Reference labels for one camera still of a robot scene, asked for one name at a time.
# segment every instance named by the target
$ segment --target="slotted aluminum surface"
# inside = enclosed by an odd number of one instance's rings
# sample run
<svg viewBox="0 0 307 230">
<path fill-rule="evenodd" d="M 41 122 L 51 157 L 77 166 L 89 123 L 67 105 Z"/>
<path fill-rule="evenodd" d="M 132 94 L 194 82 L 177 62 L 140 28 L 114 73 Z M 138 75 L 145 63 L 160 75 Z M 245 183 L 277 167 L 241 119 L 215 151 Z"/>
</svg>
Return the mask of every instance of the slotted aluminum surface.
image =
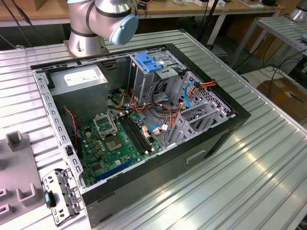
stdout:
<svg viewBox="0 0 307 230">
<path fill-rule="evenodd" d="M 296 23 L 283 17 L 259 18 L 257 24 L 276 37 L 282 39 L 298 51 L 306 51 L 307 42 L 302 40 L 302 35 L 307 34 L 307 22 Z"/>
<path fill-rule="evenodd" d="M 213 157 L 95 229 L 294 229 L 307 213 L 306 131 L 186 33 L 140 34 L 126 46 L 107 48 L 163 43 L 175 44 L 252 116 Z M 65 163 L 29 65 L 69 58 L 63 45 L 0 52 L 0 138 L 27 132 L 41 177 Z M 55 229 L 45 205 L 0 227 L 45 228 Z M 84 211 L 60 227 L 89 228 Z"/>
</svg>

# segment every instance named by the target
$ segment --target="motherboard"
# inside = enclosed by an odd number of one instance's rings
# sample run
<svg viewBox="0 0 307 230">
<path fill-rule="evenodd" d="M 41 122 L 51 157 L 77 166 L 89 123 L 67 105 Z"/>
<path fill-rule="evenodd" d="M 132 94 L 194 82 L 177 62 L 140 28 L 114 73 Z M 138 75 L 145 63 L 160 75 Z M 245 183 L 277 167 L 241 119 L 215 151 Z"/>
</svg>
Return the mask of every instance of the motherboard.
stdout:
<svg viewBox="0 0 307 230">
<path fill-rule="evenodd" d="M 79 128 L 82 152 L 78 156 L 86 186 L 161 151 L 162 145 L 148 129 L 136 112 L 114 118 L 102 115 Z"/>
</svg>

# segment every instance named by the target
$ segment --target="ram slot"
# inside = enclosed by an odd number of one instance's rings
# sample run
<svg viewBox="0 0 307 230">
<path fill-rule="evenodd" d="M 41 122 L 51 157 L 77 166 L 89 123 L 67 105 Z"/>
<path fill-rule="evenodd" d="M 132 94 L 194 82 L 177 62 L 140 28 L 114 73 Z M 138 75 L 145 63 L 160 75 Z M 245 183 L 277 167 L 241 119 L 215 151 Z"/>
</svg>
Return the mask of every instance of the ram slot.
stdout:
<svg viewBox="0 0 307 230">
<path fill-rule="evenodd" d="M 145 137 L 141 134 L 138 127 L 135 125 L 135 123 L 130 119 L 130 117 L 127 117 L 127 122 L 129 123 L 129 126 L 134 129 L 134 132 L 138 135 L 139 140 L 142 142 L 142 145 L 145 147 L 147 151 L 150 151 L 151 147 L 147 143 Z"/>
<path fill-rule="evenodd" d="M 141 155 L 145 154 L 146 151 L 150 151 L 151 147 L 129 117 L 121 117 L 119 122 Z"/>
</svg>

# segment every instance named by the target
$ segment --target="power supply label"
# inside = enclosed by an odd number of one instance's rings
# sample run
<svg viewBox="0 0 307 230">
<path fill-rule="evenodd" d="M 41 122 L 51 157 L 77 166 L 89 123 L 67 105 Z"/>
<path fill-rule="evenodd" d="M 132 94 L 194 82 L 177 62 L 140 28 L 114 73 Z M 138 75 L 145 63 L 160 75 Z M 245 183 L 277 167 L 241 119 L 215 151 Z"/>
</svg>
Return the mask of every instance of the power supply label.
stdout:
<svg viewBox="0 0 307 230">
<path fill-rule="evenodd" d="M 76 73 L 65 74 L 64 79 L 68 86 L 78 85 L 89 81 L 99 80 L 98 74 L 93 69 L 83 70 Z"/>
</svg>

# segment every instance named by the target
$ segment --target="pci express slot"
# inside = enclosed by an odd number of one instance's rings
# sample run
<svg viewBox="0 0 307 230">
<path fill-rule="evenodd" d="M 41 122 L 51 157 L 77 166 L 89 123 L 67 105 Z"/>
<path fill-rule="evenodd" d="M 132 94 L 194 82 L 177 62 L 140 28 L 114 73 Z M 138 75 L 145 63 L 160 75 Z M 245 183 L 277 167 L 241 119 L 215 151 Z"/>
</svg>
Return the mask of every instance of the pci express slot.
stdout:
<svg viewBox="0 0 307 230">
<path fill-rule="evenodd" d="M 119 122 L 123 126 L 130 140 L 135 145 L 136 149 L 141 155 L 144 155 L 146 151 L 150 151 L 151 147 L 147 143 L 145 137 L 143 137 L 143 135 L 139 132 L 139 129 L 136 127 L 130 117 L 120 117 Z"/>
<path fill-rule="evenodd" d="M 123 163 L 123 164 L 121 164 L 120 166 L 118 166 L 118 167 L 116 167 L 116 168 L 114 168 L 114 169 L 111 169 L 110 171 L 107 171 L 107 172 L 105 172 L 105 173 L 103 173 L 103 174 L 101 174 L 101 175 L 95 177 L 95 181 L 97 182 L 97 181 L 103 180 L 103 179 L 105 179 L 105 178 L 107 178 L 107 177 L 109 177 L 109 176 L 111 176 L 111 175 L 113 175 L 113 174 L 118 173 L 119 171 L 122 171 L 122 170 L 125 169 L 125 168 L 128 168 L 128 166 L 129 166 L 129 164 L 130 164 L 130 162 L 131 162 L 132 160 L 133 160 L 133 158 L 131 158 L 131 159 L 130 159 L 129 161 L 127 161 L 126 163 Z"/>
</svg>

